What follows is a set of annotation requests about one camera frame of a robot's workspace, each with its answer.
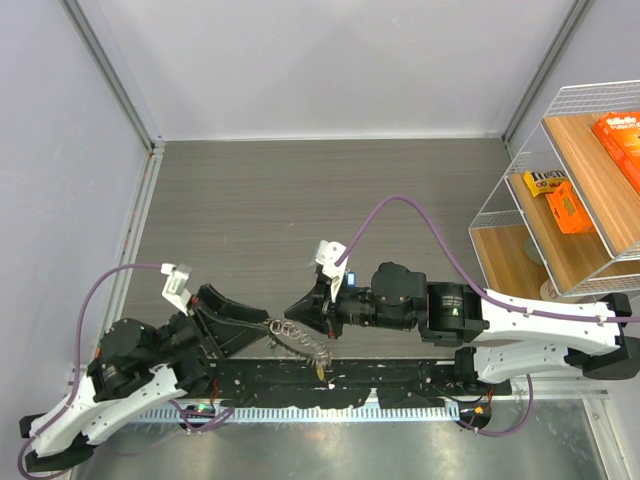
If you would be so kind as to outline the round steel keyring disc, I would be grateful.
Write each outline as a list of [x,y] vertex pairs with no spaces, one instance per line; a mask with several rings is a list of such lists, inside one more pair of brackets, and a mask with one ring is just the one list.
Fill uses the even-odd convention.
[[296,360],[313,367],[329,367],[332,358],[329,348],[291,321],[270,319],[266,322],[272,349],[281,349]]

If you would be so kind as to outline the blue key tag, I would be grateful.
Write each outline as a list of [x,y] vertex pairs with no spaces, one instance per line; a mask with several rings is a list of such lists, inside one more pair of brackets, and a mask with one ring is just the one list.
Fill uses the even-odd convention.
[[348,287],[355,287],[357,284],[357,278],[356,278],[356,273],[355,272],[348,272],[346,274],[346,284]]

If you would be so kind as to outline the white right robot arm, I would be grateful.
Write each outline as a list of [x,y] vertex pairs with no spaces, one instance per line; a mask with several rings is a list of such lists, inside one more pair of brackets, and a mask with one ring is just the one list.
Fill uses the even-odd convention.
[[624,295],[591,303],[555,303],[430,282],[384,262],[371,283],[340,281],[316,270],[313,288],[284,313],[288,320],[339,338],[346,325],[417,330],[421,340],[455,351],[452,380],[473,394],[513,377],[577,369],[592,380],[639,373],[639,340],[623,331]]

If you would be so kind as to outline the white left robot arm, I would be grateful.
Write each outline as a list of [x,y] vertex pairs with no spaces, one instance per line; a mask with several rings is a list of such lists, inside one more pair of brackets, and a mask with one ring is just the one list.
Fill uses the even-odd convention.
[[177,311],[160,326],[116,321],[94,359],[55,410],[21,419],[29,479],[53,478],[88,460],[95,448],[152,407],[211,392],[215,359],[227,359],[264,337],[267,311],[243,305],[205,284],[197,293],[167,287]]

